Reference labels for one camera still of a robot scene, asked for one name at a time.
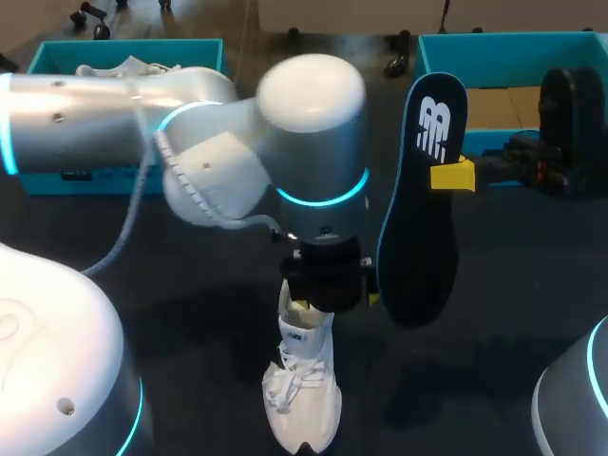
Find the robotic arm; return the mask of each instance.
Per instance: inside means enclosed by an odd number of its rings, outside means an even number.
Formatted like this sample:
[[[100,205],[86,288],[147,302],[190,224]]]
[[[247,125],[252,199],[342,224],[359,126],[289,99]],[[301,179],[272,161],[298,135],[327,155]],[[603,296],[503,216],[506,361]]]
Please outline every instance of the robotic arm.
[[[297,239],[281,267],[293,298],[332,312],[362,294],[365,97],[353,66],[317,54],[273,67],[244,101],[228,78],[198,67],[122,80],[3,75],[0,148],[11,175],[144,163],[158,149],[178,217],[226,229],[262,223]],[[284,230],[247,217],[269,185]]]

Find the white sneaker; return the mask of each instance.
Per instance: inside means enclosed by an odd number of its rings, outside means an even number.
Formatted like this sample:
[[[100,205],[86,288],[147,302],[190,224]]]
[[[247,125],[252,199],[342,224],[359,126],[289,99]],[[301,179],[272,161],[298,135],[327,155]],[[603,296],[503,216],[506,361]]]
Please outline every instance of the white sneaker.
[[[342,393],[333,373],[333,313],[292,302],[287,281],[278,301],[279,359],[264,373],[264,407],[276,440],[291,454],[315,454],[332,442]]]

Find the shoe sole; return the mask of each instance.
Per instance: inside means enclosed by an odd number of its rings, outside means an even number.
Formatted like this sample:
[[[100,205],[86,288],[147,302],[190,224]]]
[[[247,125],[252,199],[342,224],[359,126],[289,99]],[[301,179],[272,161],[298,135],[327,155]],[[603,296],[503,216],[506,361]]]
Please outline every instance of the shoe sole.
[[[340,428],[340,420],[342,418],[342,390],[339,387],[337,388],[337,397],[336,397],[336,406],[337,406],[337,425],[335,427],[335,429],[333,430],[333,435],[332,438],[330,439],[330,441],[328,442],[327,446],[325,446],[323,449],[321,449],[318,453],[313,451],[312,454],[302,454],[300,452],[300,449],[298,449],[298,451],[296,453],[292,453],[291,451],[289,451],[288,449],[286,449],[280,442],[279,440],[276,438],[276,434],[275,434],[275,430],[273,429],[272,426],[270,426],[270,430],[273,432],[273,436],[275,437],[276,442],[281,445],[281,447],[283,449],[285,449],[285,451],[288,454],[291,454],[293,456],[327,456],[329,451],[330,451],[330,447],[332,446],[333,443],[333,439],[335,438],[335,434],[337,434],[338,429]]]

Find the shoe tongue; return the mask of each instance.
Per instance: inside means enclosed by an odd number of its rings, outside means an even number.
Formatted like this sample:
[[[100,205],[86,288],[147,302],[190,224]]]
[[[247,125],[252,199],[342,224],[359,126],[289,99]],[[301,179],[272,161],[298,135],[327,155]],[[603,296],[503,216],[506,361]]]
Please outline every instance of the shoe tongue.
[[[316,358],[325,341],[324,328],[314,328],[305,330],[297,326],[290,325],[278,319],[278,328],[281,331],[285,348],[289,354],[301,357],[303,359]]]

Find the black mount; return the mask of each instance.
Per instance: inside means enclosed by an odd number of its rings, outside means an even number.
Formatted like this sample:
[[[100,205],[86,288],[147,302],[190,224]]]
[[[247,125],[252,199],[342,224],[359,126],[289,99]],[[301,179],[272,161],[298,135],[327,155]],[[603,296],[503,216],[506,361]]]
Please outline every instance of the black mount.
[[[344,312],[378,293],[371,258],[361,256],[357,237],[328,245],[299,242],[283,258],[280,272],[293,300],[306,300],[321,312]]]

